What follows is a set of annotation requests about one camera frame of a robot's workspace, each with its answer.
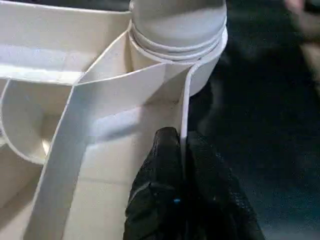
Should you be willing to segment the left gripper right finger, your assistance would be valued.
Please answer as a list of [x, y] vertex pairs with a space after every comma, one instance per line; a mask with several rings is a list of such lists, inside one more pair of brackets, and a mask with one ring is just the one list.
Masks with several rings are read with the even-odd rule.
[[190, 132], [186, 157], [189, 185], [195, 191], [196, 220], [205, 239], [264, 239], [238, 178], [215, 146], [198, 132]]

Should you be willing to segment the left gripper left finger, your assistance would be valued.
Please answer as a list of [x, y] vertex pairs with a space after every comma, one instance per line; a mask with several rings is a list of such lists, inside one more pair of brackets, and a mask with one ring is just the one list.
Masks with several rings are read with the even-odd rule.
[[125, 240], [181, 240], [185, 230], [184, 178], [177, 130], [156, 131], [152, 147], [131, 185]]

